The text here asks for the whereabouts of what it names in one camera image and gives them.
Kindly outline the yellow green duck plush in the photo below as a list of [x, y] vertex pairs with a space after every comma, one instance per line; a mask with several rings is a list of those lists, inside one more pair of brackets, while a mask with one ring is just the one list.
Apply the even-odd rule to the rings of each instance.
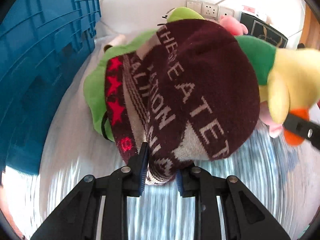
[[283, 134], [289, 145], [300, 145], [304, 138], [283, 124], [289, 114], [308, 121], [309, 109], [319, 102], [319, 50], [277, 48], [247, 35], [235, 39], [257, 76], [260, 121], [270, 137]]

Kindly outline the maroon knit beanie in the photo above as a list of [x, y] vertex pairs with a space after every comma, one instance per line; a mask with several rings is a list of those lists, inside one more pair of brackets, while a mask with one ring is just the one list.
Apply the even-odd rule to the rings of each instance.
[[236, 38], [206, 20], [170, 22], [106, 51], [105, 117], [123, 159], [150, 149], [146, 183], [196, 160], [229, 157], [259, 116], [253, 67]]

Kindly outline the black gift bag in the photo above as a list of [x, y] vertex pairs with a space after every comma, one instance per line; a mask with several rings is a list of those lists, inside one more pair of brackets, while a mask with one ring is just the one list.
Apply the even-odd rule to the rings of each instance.
[[285, 35], [255, 15], [242, 12], [240, 23], [247, 27], [247, 35], [264, 40], [277, 48], [285, 48], [287, 45], [288, 39]]

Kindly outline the pink plush toy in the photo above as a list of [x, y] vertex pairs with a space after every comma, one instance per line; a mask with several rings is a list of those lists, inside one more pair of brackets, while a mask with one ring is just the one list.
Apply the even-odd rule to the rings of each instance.
[[231, 15], [222, 15], [219, 24], [234, 36], [247, 35], [247, 27]]

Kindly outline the green cloth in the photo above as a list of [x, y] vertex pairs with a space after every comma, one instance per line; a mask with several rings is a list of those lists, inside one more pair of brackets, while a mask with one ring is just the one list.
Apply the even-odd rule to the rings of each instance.
[[146, 42], [154, 33], [155, 29], [147, 30], [137, 35], [129, 43], [118, 36], [104, 47], [104, 54], [95, 70], [84, 81], [84, 97], [91, 110], [93, 127], [106, 140], [114, 142], [110, 122], [105, 115], [107, 111], [105, 103], [105, 72], [108, 61], [118, 55], [135, 51]]

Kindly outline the blue plastic crate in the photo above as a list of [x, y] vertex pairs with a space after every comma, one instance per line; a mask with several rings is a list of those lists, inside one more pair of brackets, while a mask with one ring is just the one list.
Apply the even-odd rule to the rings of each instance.
[[16, 0], [1, 23], [1, 170], [38, 174], [48, 129], [95, 48], [99, 0]]

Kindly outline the white wall socket panel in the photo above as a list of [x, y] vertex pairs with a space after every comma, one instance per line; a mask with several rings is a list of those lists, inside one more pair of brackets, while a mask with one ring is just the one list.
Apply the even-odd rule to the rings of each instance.
[[196, 0], [185, 0], [185, 6], [189, 9], [193, 9], [199, 13], [202, 17], [210, 20], [219, 21], [220, 18], [225, 16], [234, 16], [233, 9], [227, 7], [221, 7], [217, 4], [208, 2], [201, 2]]

